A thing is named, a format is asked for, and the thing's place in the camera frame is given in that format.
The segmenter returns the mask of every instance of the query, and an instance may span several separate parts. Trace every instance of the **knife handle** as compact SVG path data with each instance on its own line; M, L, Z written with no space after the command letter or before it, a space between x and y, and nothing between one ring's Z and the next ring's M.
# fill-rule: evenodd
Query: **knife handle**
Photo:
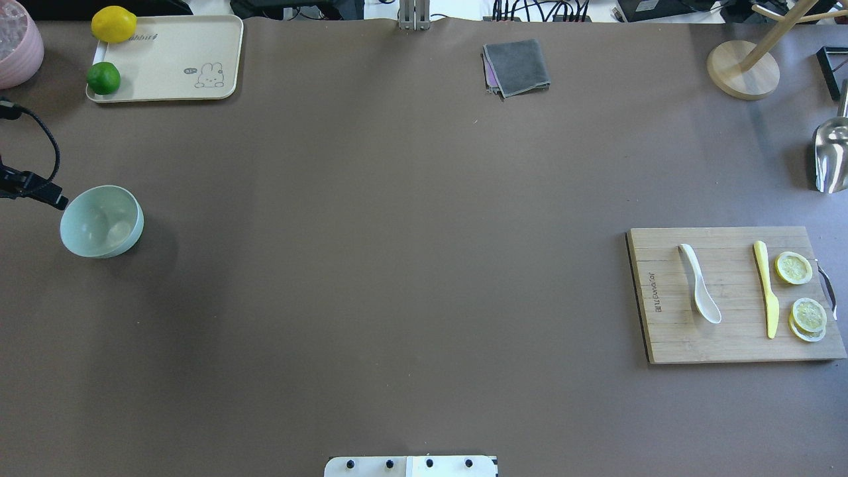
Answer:
M754 242L754 257L756 257L756 267L760 270L762 291L768 295L772 291L772 279L768 271L768 249L762 240Z

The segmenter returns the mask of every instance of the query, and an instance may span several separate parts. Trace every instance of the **white spoon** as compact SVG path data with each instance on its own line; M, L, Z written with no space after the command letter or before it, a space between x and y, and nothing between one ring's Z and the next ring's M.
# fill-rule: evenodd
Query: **white spoon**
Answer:
M710 292L706 291L704 276L700 272L700 264L698 263L698 257L695 256L695 251L692 250L692 246L689 244L680 244L680 250L689 259L692 272L695 274L695 305L698 307L698 311L706 318L706 321L720 323L722 321L722 312L718 310L718 306L710 296Z

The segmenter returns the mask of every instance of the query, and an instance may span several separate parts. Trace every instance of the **yellow knife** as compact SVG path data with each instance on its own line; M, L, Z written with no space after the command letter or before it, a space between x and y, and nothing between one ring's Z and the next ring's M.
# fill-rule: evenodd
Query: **yellow knife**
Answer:
M756 266L760 269L762 294L766 297L766 331L768 338L774 339L774 335L778 332L780 302L772 291L772 278L768 271L768 249L761 240L754 242L754 256L756 257Z

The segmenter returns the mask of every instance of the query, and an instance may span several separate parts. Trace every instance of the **rectangular tray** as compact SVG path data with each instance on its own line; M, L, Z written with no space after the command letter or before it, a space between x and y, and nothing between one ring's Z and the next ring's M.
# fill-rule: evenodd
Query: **rectangular tray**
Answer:
M139 17L135 34L121 43L98 43L94 61L120 72L112 94L86 96L96 103L222 99L236 90L244 24L235 15Z
M634 228L628 234L633 281L639 297L645 346L650 362L761 362L845 358L840 329L814 273L813 280L791 285L774 271L774 259L787 250L815 255L804 227ZM754 242L768 247L774 293L780 302L777 336L766 336L766 307L754 258ZM722 322L707 322L693 303L694 278L679 244L698 255L706 287L722 311ZM795 300L817 300L828 311L827 333L806 343L789 329Z

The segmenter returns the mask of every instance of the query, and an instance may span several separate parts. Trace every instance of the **spoon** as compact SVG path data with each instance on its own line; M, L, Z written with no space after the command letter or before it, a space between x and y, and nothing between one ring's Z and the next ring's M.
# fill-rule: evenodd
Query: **spoon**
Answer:
M842 99L835 118L822 123L813 137L816 142L816 188L832 194L848 188L848 79L842 83Z
M720 323L722 321L722 312L719 311L716 302L710 296L710 292L706 291L704 283L704 275L700 272L700 264L698 257L695 256L695 251L689 244L680 244L680 250L689 259L689 264L692 266L692 272L695 274L695 305L698 307L701 316L706 318L710 323Z

